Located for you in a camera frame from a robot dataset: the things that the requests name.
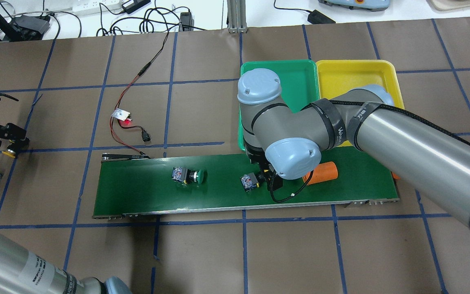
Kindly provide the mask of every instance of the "red wire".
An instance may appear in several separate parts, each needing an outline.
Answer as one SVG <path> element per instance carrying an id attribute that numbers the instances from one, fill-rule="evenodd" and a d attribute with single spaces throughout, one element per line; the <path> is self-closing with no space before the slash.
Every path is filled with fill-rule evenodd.
<path id="1" fill-rule="evenodd" d="M 128 84 L 128 86 L 126 86 L 126 88 L 123 90 L 123 92 L 121 93 L 121 95 L 119 96 L 119 100 L 117 101 L 117 104 L 115 105 L 115 109 L 119 108 L 119 105 L 121 104 L 121 100 L 123 99 L 123 96 L 125 95 L 125 93 L 128 91 L 128 89 L 130 89 L 130 87 L 140 78 L 140 76 L 136 76 L 132 82 L 130 82 Z M 110 117 L 110 134 L 112 134 L 112 138 L 118 142 L 119 144 L 121 145 L 124 145 L 126 147 L 129 147 L 139 153 L 142 153 L 139 149 L 137 149 L 136 147 L 133 147 L 132 145 L 128 145 L 126 143 L 123 142 L 123 140 L 121 140 L 121 138 L 119 138 L 119 136 L 116 134 L 116 132 L 114 131 L 113 129 L 113 120 L 114 120 L 114 117 Z"/>

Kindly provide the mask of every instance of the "grid line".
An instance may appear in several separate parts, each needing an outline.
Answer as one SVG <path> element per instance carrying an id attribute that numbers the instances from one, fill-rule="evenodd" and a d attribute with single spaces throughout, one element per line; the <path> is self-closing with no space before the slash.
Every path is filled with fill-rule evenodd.
<path id="1" fill-rule="evenodd" d="M 423 204 L 421 202 L 420 192 L 415 190 L 416 192 L 416 200 L 418 201 L 418 206 L 420 207 L 420 214 L 423 220 L 423 226 L 426 230 L 427 240 L 429 242 L 429 248 L 431 249 L 431 255 L 433 262 L 435 263 L 436 274 L 438 276 L 438 282 L 440 283 L 440 289 L 442 290 L 443 294 L 448 294 L 446 285 L 443 281 L 442 277 L 442 270 L 440 270 L 440 263 L 438 262 L 438 257 L 436 256 L 435 244 L 432 240 L 431 230 L 429 229 L 429 223 L 427 222 L 426 211 L 423 208 Z"/>
<path id="2" fill-rule="evenodd" d="M 457 80 L 458 87 L 459 87 L 460 91 L 462 92 L 462 96 L 464 97 L 465 103 L 467 104 L 467 107 L 468 107 L 469 112 L 470 112 L 469 98 L 467 97 L 467 94 L 465 93 L 465 90 L 462 86 L 462 82 L 460 81 L 460 78 L 458 77 L 457 71 L 454 68 L 453 61 L 451 60 L 451 56 L 449 56 L 449 52 L 447 51 L 446 44 L 443 41 L 442 35 L 440 35 L 440 30 L 438 29 L 438 26 L 436 25 L 436 21 L 434 19 L 431 19 L 431 21 L 432 21 L 433 27 L 435 28 L 435 32 L 438 36 L 440 44 L 442 45 L 442 49 L 443 49 L 444 53 L 446 54 L 447 61 L 449 62 L 449 65 L 450 65 L 451 70 L 453 72 L 454 78 L 455 78 L 455 80 Z"/>
<path id="3" fill-rule="evenodd" d="M 347 284 L 346 284 L 346 274 L 344 271 L 344 261 L 342 258 L 342 248 L 340 244 L 340 234 L 338 233 L 338 216 L 336 214 L 335 205 L 331 205 L 331 216 L 333 221 L 333 229 L 335 231 L 335 244 L 336 244 L 336 253 L 338 257 L 338 267 L 340 269 L 340 279 L 342 282 L 342 292 L 347 294 Z"/>
<path id="4" fill-rule="evenodd" d="M 302 32 L 304 33 L 304 42 L 306 43 L 306 51 L 308 52 L 308 59 L 311 60 L 311 50 L 309 49 L 308 33 L 306 32 L 305 25 L 302 25 Z"/>
<path id="5" fill-rule="evenodd" d="M 242 210 L 242 260 L 244 271 L 244 294 L 248 294 L 248 223 L 246 222 L 246 209 Z"/>
<path id="6" fill-rule="evenodd" d="M 170 82 L 168 84 L 168 104 L 166 105 L 166 122 L 164 124 L 164 149 L 168 147 L 168 128 L 170 125 L 170 107 L 171 107 L 171 92 L 173 89 L 173 73 L 175 70 L 175 54 L 177 52 L 177 36 L 175 33 L 173 37 L 173 52 L 171 55 L 171 68 L 170 68 Z"/>
<path id="7" fill-rule="evenodd" d="M 90 137 L 90 145 L 88 147 L 88 154 L 86 155 L 86 164 L 84 166 L 84 171 L 82 173 L 82 180 L 81 180 L 81 188 L 79 192 L 79 196 L 77 197 L 77 205 L 75 208 L 75 213 L 73 214 L 73 221 L 72 221 L 72 226 L 71 226 L 71 231 L 70 231 L 70 238 L 69 238 L 69 243 L 67 246 L 67 254 L 65 255 L 65 262 L 63 265 L 63 270 L 67 270 L 68 264 L 69 264 L 69 259 L 70 259 L 70 253 L 71 253 L 71 247 L 73 243 L 73 235 L 75 234 L 75 229 L 77 225 L 77 218 L 79 216 L 79 211 L 81 207 L 81 196 L 84 191 L 84 185 L 86 184 L 86 176 L 88 174 L 88 167 L 90 166 L 90 158 L 92 155 L 92 150 L 93 150 L 93 140 L 95 139 L 95 131 L 97 130 L 97 122 L 99 121 L 99 113 L 101 112 L 101 103 L 103 100 L 103 95 L 104 95 L 104 89 L 106 85 L 106 80 L 108 79 L 108 72 L 110 70 L 110 63 L 112 61 L 112 54 L 113 54 L 113 47 L 115 45 L 115 36 L 112 37 L 112 42 L 110 45 L 110 53 L 108 55 L 108 61 L 106 63 L 106 70 L 104 71 L 104 78 L 103 78 L 103 83 L 101 86 L 101 93 L 99 94 L 99 101 L 97 102 L 97 109 L 95 110 L 95 117 L 93 119 L 93 129 L 92 129 L 92 135 Z"/>
<path id="8" fill-rule="evenodd" d="M 369 32 L 369 37 L 371 37 L 371 43 L 373 44 L 373 49 L 375 49 L 375 55 L 377 59 L 380 59 L 380 54 L 378 52 L 377 42 L 375 42 L 375 36 L 373 35 L 373 30 L 371 29 L 371 25 L 369 22 L 366 22 L 367 30 Z"/>
<path id="9" fill-rule="evenodd" d="M 34 110 L 35 103 L 37 102 L 37 98 L 38 98 L 38 94 L 39 94 L 39 88 L 41 88 L 41 84 L 43 83 L 44 75 L 47 73 L 47 68 L 48 68 L 48 64 L 50 63 L 50 58 L 52 57 L 52 52 L 54 52 L 54 45 L 55 45 L 55 40 L 52 41 L 52 45 L 50 46 L 50 52 L 48 54 L 47 61 L 45 62 L 45 65 L 44 65 L 44 68 L 43 68 L 43 73 L 41 74 L 41 78 L 39 79 L 38 89 L 35 92 L 34 100 L 32 102 L 32 105 L 30 106 L 30 112 L 28 113 L 27 122 L 24 125 L 25 130 L 28 128 L 28 123 L 30 123 L 30 119 L 32 117 L 32 112 Z M 12 166 L 10 168 L 10 171 L 8 172 L 8 177 L 7 177 L 7 181 L 5 183 L 5 188 L 3 189 L 3 192 L 1 194 L 0 212 L 1 212 L 1 208 L 3 207 L 3 203 L 5 201 L 6 194 L 8 192 L 8 186 L 10 185 L 10 181 L 12 180 L 12 175 L 13 175 L 13 171 L 16 167 L 16 163 L 17 163 L 17 160 L 14 159 L 13 162 L 12 162 Z"/>

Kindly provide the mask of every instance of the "green tray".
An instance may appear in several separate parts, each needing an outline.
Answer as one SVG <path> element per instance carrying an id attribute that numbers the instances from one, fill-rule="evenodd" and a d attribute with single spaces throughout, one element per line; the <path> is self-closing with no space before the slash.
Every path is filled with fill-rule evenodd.
<path id="1" fill-rule="evenodd" d="M 320 97 L 317 65 L 311 60 L 250 61 L 242 65 L 240 74 L 259 68 L 271 69 L 278 74 L 282 86 L 282 99 L 293 112 L 300 111 Z M 246 151 L 240 111 L 239 147 L 242 151 Z"/>
<path id="2" fill-rule="evenodd" d="M 266 184 L 244 191 L 240 177 L 259 171 L 245 154 L 102 162 L 93 218 L 398 199 L 390 171 L 366 153 L 334 148 L 322 153 L 322 162 L 329 161 L 337 166 L 337 179 L 307 186 L 281 204 L 272 201 Z M 174 166 L 205 169 L 207 176 L 201 185 L 182 185 L 171 180 Z M 275 197 L 288 196 L 302 183 L 284 180 Z"/>

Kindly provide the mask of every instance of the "black cable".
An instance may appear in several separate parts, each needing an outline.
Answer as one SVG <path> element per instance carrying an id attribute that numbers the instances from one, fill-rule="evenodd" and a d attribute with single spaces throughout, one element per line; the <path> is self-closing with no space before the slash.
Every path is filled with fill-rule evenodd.
<path id="1" fill-rule="evenodd" d="M 273 1 L 273 7 L 276 9 L 284 10 L 284 11 L 305 11 L 307 13 L 312 13 L 312 11 L 309 11 L 307 9 L 302 9 L 302 8 L 284 8 L 284 7 L 277 7 L 277 0 Z"/>
<path id="2" fill-rule="evenodd" d="M 126 11 L 124 11 L 124 9 L 123 9 L 123 10 L 122 10 L 121 12 L 119 12 L 119 13 L 114 13 L 114 12 L 112 12 L 112 11 L 110 10 L 110 8 L 108 8 L 108 6 L 106 6 L 106 5 L 102 4 L 101 2 L 99 2 L 99 9 L 101 9 L 101 14 L 102 14 L 102 8 L 101 8 L 101 6 L 104 6 L 104 7 L 106 8 L 106 10 L 107 10 L 108 12 L 112 13 L 113 15 L 121 15 L 121 14 L 123 14 L 123 13 L 126 12 Z"/>
<path id="3" fill-rule="evenodd" d="M 43 0 L 43 10 L 42 11 L 44 11 L 44 0 Z M 39 16 L 43 16 L 43 12 L 41 12 L 41 15 L 39 15 Z"/>
<path id="4" fill-rule="evenodd" d="M 59 33 L 61 32 L 61 24 L 59 23 L 58 18 L 53 13 L 50 13 L 50 16 L 52 16 L 56 20 L 56 22 L 58 22 L 58 33 L 55 34 L 54 37 L 54 40 L 57 40 L 57 38 L 59 37 Z"/>
<path id="5" fill-rule="evenodd" d="M 1 5 L 1 7 L 3 8 L 3 10 L 7 13 L 8 17 L 10 17 L 10 19 L 13 19 L 12 15 L 10 15 L 10 13 L 8 13 L 8 11 L 6 10 L 5 6 L 3 6 L 3 4 L 1 3 L 1 0 L 0 0 L 0 5 Z"/>
<path id="6" fill-rule="evenodd" d="M 284 199 L 280 199 L 280 200 L 277 200 L 275 198 L 275 195 L 273 194 L 273 182 L 275 181 L 276 175 L 277 175 L 277 171 L 273 171 L 271 180 L 269 181 L 269 195 L 271 195 L 271 199 L 273 200 L 273 202 L 275 202 L 275 203 L 284 203 L 284 202 L 292 199 L 293 197 L 299 195 L 300 192 L 302 192 L 302 190 L 304 190 L 304 188 L 309 184 L 309 181 L 311 181 L 311 178 L 313 177 L 313 171 L 311 171 L 311 173 L 309 173 L 308 179 L 304 182 L 304 184 L 295 193 L 289 195 L 288 197 L 286 197 Z"/>
<path id="7" fill-rule="evenodd" d="M 79 35 L 77 36 L 77 38 L 80 38 L 80 37 L 81 37 L 81 34 L 82 34 L 82 23 L 81 23 L 81 19 L 80 19 L 77 15 L 75 15 L 75 14 L 73 14 L 73 13 L 71 13 L 71 12 L 67 12 L 67 11 L 58 11 L 58 12 L 56 12 L 56 13 L 66 13 L 66 14 L 69 14 L 69 15 L 73 15 L 73 16 L 75 16 L 75 18 L 77 18 L 77 21 L 79 22 Z"/>
<path id="8" fill-rule="evenodd" d="M 339 101 L 339 100 L 334 100 L 334 99 L 331 99 L 330 102 L 332 102 L 333 104 L 337 104 L 337 105 L 354 105 L 354 106 L 362 106 L 364 103 L 363 102 L 351 102 L 351 101 Z M 449 132 L 448 130 L 438 126 L 438 125 L 435 125 L 434 123 L 428 121 L 427 119 L 424 119 L 423 117 L 420 117 L 419 115 L 416 115 L 410 111 L 407 111 L 405 109 L 402 109 L 402 108 L 398 108 L 398 107 L 395 107 L 395 106 L 390 106 L 390 105 L 387 105 L 387 104 L 381 104 L 379 106 L 379 108 L 382 108 L 382 109 L 386 109 L 386 110 L 391 110 L 391 111 L 395 111 L 395 112 L 398 112 L 400 114 L 403 114 L 407 117 L 410 117 L 412 119 L 416 119 L 417 121 L 423 123 L 424 125 L 427 125 L 439 132 L 442 132 L 444 134 L 446 134 L 447 136 L 450 136 L 451 138 L 453 139 L 456 139 L 464 144 L 467 144 L 470 146 L 470 142 L 469 141 L 466 141 L 464 140 L 463 138 L 461 138 L 460 136 L 452 133 L 452 132 Z"/>

